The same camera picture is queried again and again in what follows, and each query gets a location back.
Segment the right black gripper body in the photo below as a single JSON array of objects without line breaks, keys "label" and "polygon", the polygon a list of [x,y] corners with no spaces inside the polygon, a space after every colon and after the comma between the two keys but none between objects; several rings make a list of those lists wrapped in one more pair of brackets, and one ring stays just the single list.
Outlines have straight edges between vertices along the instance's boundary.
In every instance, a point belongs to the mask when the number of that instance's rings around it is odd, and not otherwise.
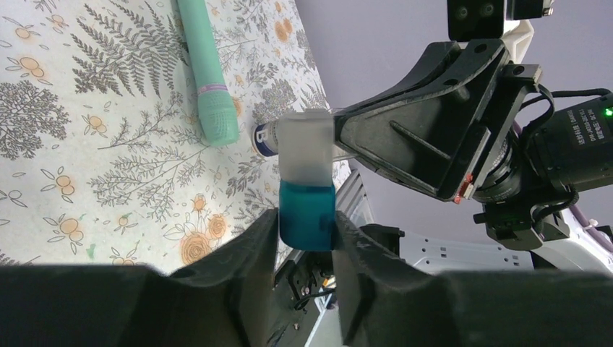
[{"label": "right black gripper body", "polygon": [[[552,1],[448,1],[448,35],[459,43],[495,40],[504,46],[505,67],[513,65],[521,69],[520,63],[534,34],[530,20],[551,15],[552,4]],[[512,93],[511,82],[518,85],[519,78],[502,71],[482,118],[496,139],[483,166],[484,179],[475,183],[472,195],[482,204],[509,200],[522,187],[519,149],[512,143],[510,131],[519,112],[519,102],[527,92]]]}]

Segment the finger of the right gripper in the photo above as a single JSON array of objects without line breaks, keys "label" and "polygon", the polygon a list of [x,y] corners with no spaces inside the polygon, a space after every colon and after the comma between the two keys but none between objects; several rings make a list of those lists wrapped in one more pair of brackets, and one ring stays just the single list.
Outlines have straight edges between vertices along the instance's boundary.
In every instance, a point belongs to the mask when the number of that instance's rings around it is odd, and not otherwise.
[{"label": "finger of the right gripper", "polygon": [[485,114],[508,60],[500,39],[430,43],[399,83],[335,112],[335,144],[391,182],[452,201],[495,140]]}]

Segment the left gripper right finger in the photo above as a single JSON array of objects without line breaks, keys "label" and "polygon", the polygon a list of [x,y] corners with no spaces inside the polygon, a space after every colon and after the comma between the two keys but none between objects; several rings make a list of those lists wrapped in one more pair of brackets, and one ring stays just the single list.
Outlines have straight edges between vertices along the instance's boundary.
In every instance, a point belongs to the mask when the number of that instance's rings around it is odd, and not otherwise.
[{"label": "left gripper right finger", "polygon": [[343,213],[332,253],[345,346],[610,346],[612,278],[583,271],[422,272]]}]

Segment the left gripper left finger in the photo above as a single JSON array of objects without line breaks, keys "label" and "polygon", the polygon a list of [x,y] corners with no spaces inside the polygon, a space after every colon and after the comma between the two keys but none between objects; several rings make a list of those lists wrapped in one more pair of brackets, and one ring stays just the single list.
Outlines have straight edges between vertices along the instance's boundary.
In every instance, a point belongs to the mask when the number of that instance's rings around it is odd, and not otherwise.
[{"label": "left gripper left finger", "polygon": [[278,213],[170,275],[145,266],[1,269],[3,346],[265,346]]}]

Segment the teal pill organizer box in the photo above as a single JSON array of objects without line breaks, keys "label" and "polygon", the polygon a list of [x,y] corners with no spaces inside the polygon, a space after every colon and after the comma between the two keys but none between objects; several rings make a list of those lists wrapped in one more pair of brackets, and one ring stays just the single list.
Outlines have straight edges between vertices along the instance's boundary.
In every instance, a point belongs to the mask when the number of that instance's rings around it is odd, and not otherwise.
[{"label": "teal pill organizer box", "polygon": [[294,249],[333,248],[334,121],[325,109],[288,113],[278,123],[279,233]]}]

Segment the white pill bottle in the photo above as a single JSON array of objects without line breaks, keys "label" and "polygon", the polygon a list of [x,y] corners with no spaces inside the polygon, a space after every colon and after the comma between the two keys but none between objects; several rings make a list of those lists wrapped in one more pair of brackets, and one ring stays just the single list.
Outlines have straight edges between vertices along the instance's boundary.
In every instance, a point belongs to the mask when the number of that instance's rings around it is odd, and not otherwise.
[{"label": "white pill bottle", "polygon": [[255,152],[269,158],[278,155],[278,120],[257,125],[251,134],[252,146]]}]

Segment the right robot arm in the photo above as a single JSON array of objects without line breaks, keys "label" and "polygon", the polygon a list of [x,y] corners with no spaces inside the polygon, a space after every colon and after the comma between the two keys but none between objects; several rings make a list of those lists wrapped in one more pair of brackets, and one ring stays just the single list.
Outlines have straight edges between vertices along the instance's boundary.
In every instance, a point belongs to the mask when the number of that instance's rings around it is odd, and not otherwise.
[{"label": "right robot arm", "polygon": [[336,145],[433,199],[476,200],[474,222],[507,249],[568,238],[562,211],[612,184],[612,92],[552,92],[515,56],[531,33],[506,24],[551,13],[550,1],[449,1],[448,40],[398,84],[336,111]]}]

